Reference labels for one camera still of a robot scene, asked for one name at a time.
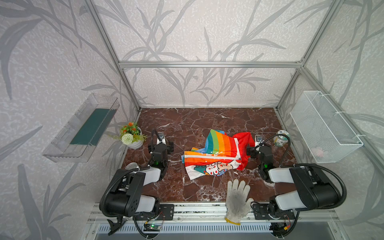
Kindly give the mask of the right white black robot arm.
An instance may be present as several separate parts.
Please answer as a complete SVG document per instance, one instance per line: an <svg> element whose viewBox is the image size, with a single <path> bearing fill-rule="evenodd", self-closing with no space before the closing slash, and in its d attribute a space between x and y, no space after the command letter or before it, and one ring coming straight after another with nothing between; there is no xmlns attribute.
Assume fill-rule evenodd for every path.
<svg viewBox="0 0 384 240"><path fill-rule="evenodd" d="M272 148L259 144L246 148L247 156L260 160L258 173L267 183L295 185L295 190L276 195L268 203L252 202L256 220L281 220L294 212L327 210L342 205L347 187L333 171L316 164L295 164L276 168Z"/></svg>

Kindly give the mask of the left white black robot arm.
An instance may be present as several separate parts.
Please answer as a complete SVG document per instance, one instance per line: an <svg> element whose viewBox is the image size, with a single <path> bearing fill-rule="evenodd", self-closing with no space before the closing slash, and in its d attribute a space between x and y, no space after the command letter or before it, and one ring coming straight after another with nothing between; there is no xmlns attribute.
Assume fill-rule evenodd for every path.
<svg viewBox="0 0 384 240"><path fill-rule="evenodd" d="M100 200L99 208L103 215L109 218L157 217L161 213L160 202L155 197L143 195L143 187L165 177L168 155L173 151L173 142L159 143L150 146L151 159L146 167L134 163L129 170L119 169Z"/></svg>

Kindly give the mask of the rainbow striped child jacket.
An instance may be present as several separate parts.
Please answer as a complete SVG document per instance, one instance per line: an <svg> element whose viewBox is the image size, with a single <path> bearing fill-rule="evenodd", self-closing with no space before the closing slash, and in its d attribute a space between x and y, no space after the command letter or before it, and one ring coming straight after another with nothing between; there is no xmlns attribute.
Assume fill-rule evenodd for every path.
<svg viewBox="0 0 384 240"><path fill-rule="evenodd" d="M205 147L193 148L182 155L188 177L221 176L229 170L244 170L249 162L247 147L255 147L250 132L228 136L223 131L210 130Z"/></svg>

